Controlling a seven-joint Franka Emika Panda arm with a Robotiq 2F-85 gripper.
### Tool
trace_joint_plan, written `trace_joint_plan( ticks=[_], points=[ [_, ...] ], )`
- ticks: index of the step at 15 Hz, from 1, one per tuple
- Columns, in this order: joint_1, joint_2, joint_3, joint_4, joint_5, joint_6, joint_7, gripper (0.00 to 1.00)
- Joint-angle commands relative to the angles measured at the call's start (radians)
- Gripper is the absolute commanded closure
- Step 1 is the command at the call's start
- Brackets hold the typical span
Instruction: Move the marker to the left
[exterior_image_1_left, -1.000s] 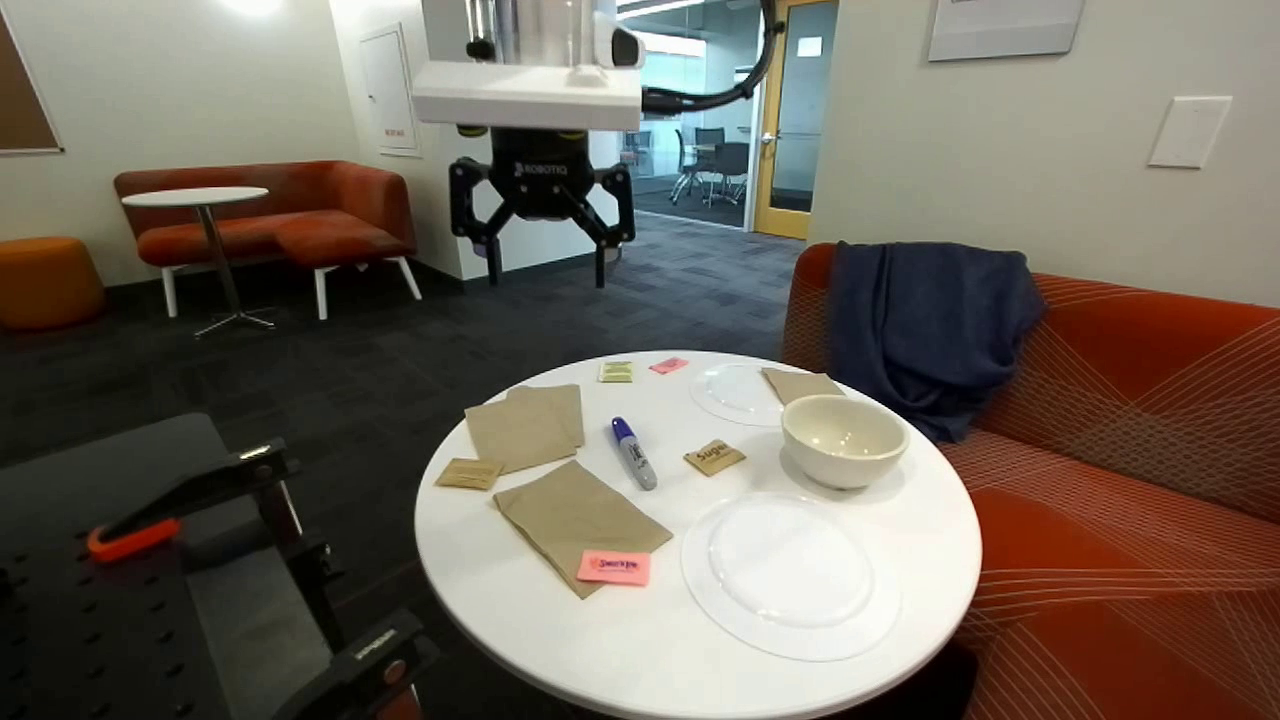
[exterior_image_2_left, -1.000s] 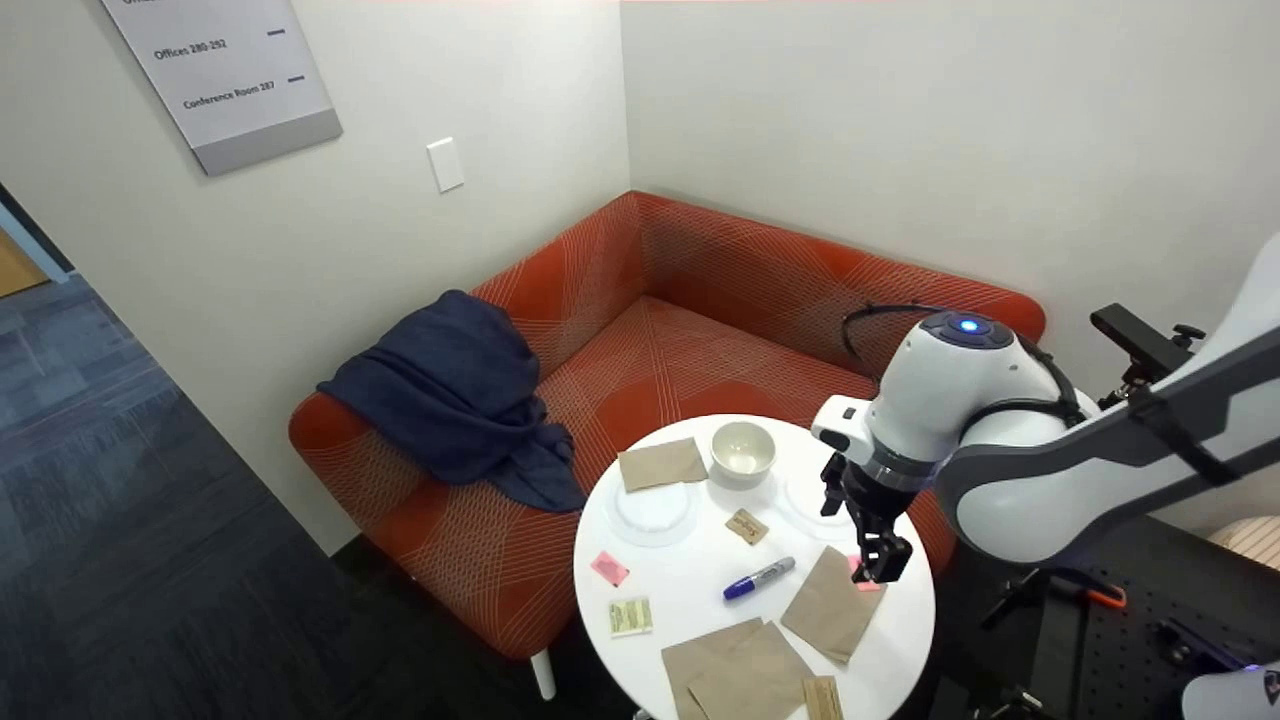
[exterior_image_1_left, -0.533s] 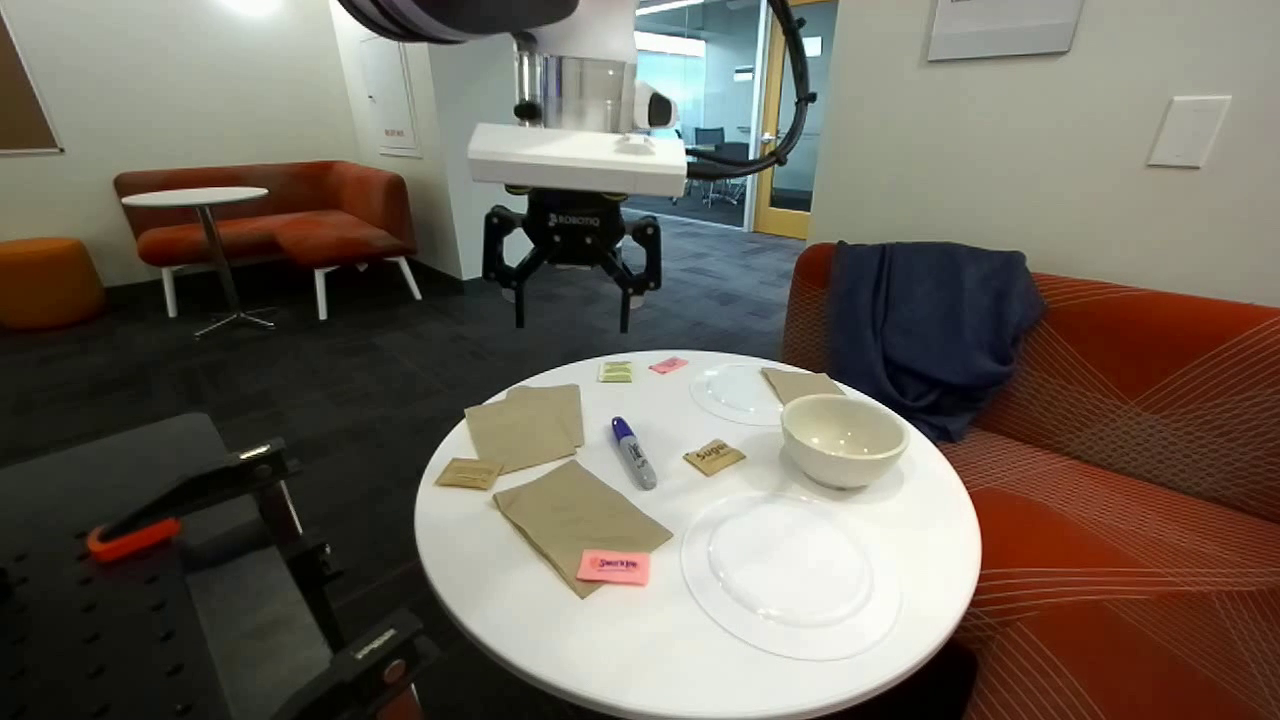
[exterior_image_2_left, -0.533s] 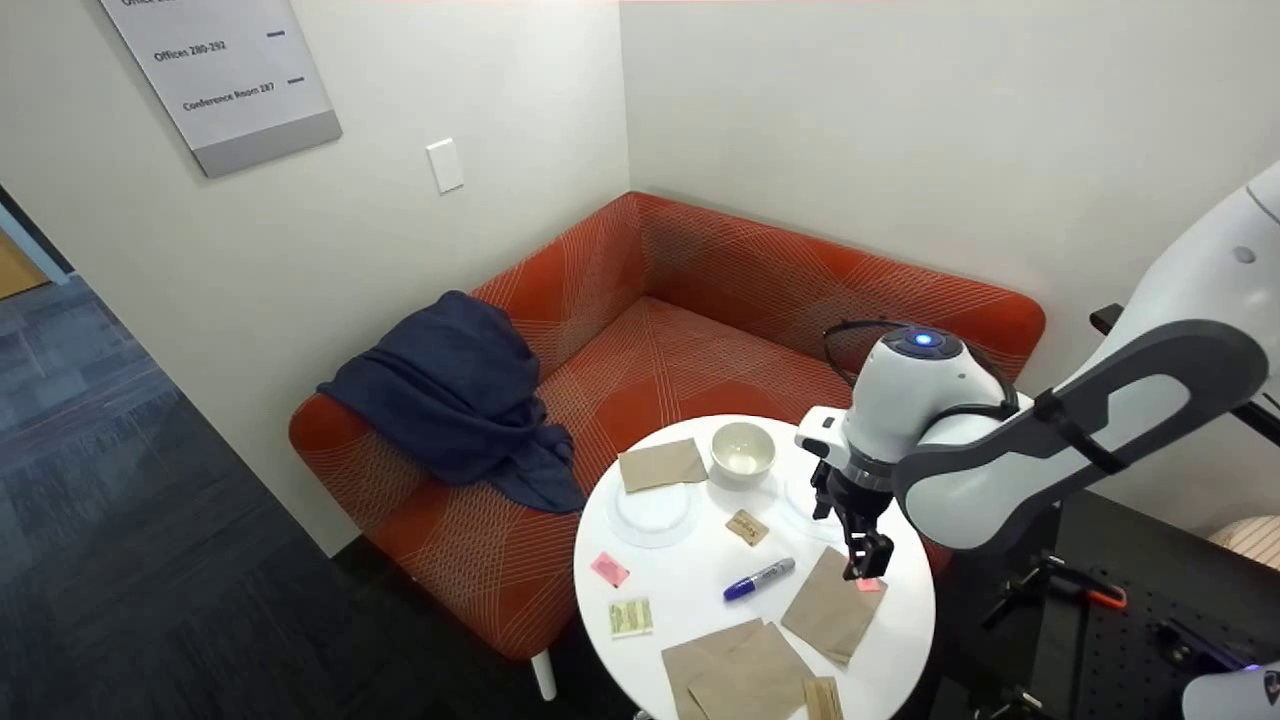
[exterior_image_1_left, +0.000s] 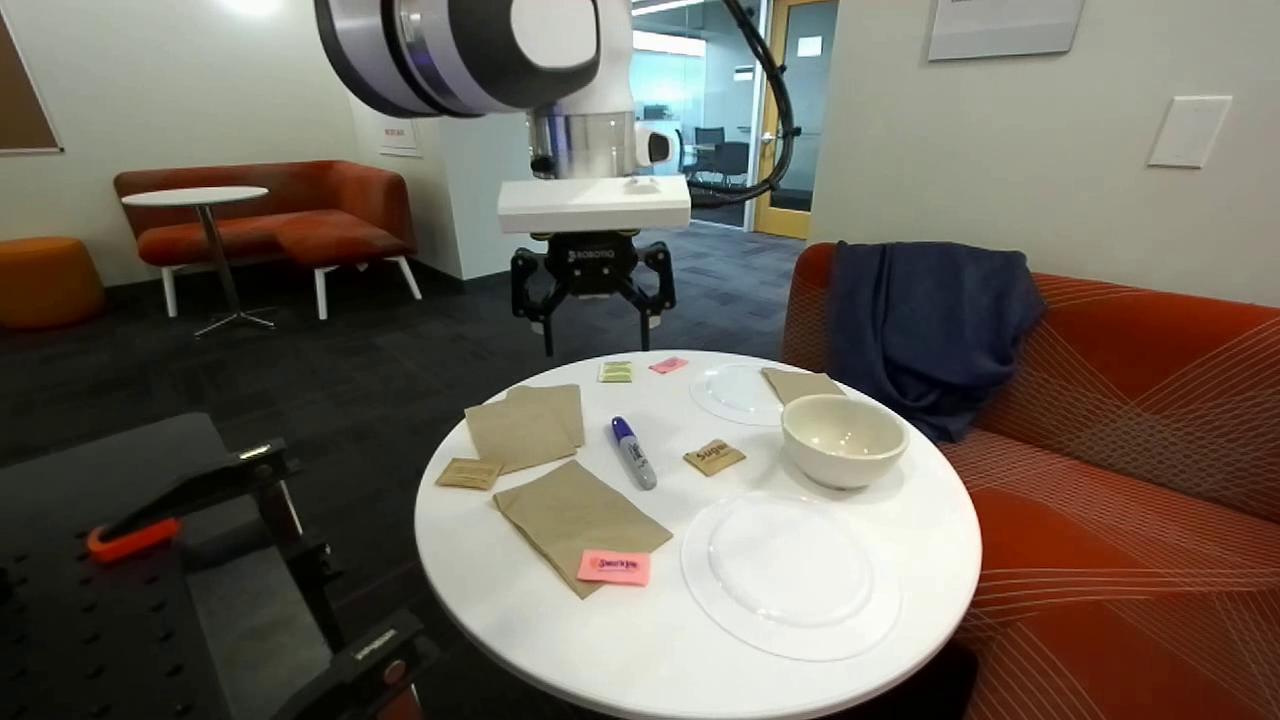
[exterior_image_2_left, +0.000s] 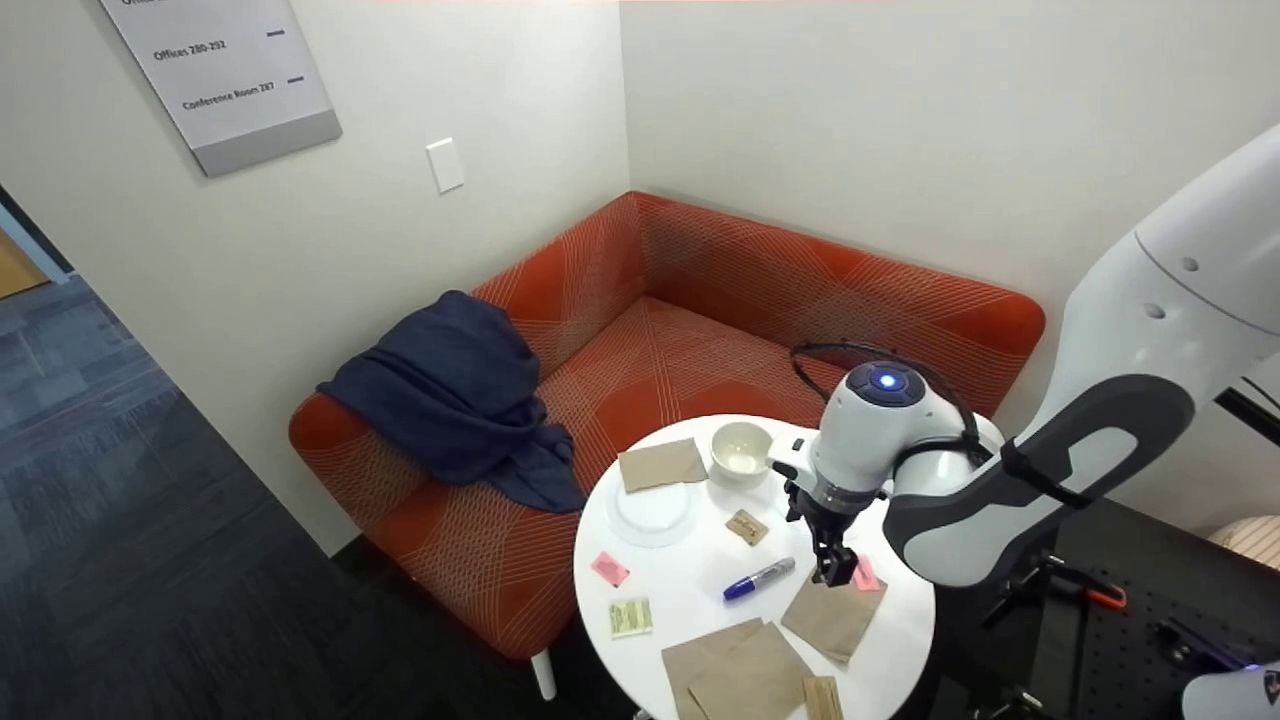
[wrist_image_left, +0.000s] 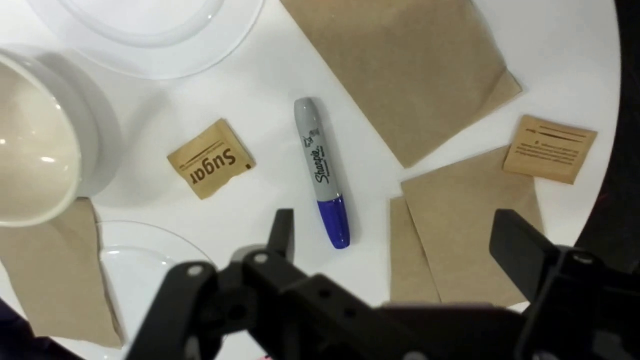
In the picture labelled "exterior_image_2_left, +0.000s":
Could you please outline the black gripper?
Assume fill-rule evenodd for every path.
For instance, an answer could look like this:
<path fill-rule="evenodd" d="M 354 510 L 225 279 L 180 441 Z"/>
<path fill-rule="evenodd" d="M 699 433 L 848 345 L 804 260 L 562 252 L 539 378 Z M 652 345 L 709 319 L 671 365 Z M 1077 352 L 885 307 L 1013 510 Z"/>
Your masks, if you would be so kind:
<path fill-rule="evenodd" d="M 873 503 L 867 492 L 845 492 L 813 469 L 775 466 L 785 478 L 786 519 L 804 519 L 813 534 L 813 584 L 845 587 L 858 557 L 845 545 L 851 519 Z"/>

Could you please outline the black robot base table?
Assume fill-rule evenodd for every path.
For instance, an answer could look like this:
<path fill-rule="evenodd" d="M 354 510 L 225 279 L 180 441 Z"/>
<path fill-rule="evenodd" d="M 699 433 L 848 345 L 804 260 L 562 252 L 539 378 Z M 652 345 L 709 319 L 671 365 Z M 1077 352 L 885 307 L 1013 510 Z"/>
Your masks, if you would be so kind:
<path fill-rule="evenodd" d="M 1280 576 L 1256 562 L 1125 503 L 1067 515 L 1042 552 L 1129 606 L 1048 580 L 945 594 L 924 720 L 1179 720 L 1192 676 L 1280 659 Z"/>

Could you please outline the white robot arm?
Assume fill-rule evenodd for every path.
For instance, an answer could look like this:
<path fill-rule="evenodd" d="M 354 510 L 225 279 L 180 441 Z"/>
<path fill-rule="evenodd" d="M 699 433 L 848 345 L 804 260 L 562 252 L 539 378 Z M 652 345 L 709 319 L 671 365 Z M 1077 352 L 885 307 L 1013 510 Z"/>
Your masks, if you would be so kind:
<path fill-rule="evenodd" d="M 988 584 L 1059 515 L 1158 459 L 1195 409 L 1277 352 L 1280 127 L 1212 163 L 1084 272 L 1019 433 L 1004 437 L 903 362 L 845 371 L 785 478 L 786 515 L 813 534 L 813 576 L 848 584 L 845 534 L 878 510 L 916 576 Z"/>

